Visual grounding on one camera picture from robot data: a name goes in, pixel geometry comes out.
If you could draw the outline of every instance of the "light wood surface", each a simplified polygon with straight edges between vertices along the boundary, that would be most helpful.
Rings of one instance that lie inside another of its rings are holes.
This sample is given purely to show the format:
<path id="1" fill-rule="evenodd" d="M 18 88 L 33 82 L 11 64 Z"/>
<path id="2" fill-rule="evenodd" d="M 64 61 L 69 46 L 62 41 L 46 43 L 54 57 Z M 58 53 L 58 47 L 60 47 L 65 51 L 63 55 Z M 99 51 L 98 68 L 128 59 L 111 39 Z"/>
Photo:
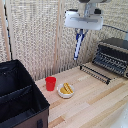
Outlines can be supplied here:
<path id="1" fill-rule="evenodd" d="M 50 103 L 49 128 L 110 128 L 128 102 L 128 79 L 118 77 L 109 85 L 80 71 L 79 67 L 54 75 L 55 90 L 46 90 L 45 79 L 36 84 Z M 75 88 L 70 99 L 57 93 L 68 82 Z"/>

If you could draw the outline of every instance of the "black container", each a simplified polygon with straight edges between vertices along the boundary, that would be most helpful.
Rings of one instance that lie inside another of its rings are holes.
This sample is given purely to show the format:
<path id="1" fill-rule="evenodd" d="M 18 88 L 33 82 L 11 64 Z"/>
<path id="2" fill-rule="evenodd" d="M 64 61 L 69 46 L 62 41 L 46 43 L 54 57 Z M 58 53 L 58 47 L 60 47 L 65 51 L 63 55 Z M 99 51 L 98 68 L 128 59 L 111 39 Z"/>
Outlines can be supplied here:
<path id="1" fill-rule="evenodd" d="M 0 128 L 48 128 L 49 106 L 20 61 L 0 64 Z"/>

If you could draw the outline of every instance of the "red plastic cup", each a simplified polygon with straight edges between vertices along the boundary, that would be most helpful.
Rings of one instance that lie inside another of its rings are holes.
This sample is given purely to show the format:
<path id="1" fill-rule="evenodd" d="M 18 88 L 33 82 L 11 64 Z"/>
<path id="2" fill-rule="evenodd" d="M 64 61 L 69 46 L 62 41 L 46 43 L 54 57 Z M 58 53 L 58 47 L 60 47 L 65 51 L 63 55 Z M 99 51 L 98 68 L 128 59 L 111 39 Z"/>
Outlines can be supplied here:
<path id="1" fill-rule="evenodd" d="M 55 77 L 47 77 L 45 78 L 46 81 L 46 89 L 48 91 L 53 91 L 55 88 L 55 84 L 56 84 L 56 78 Z"/>

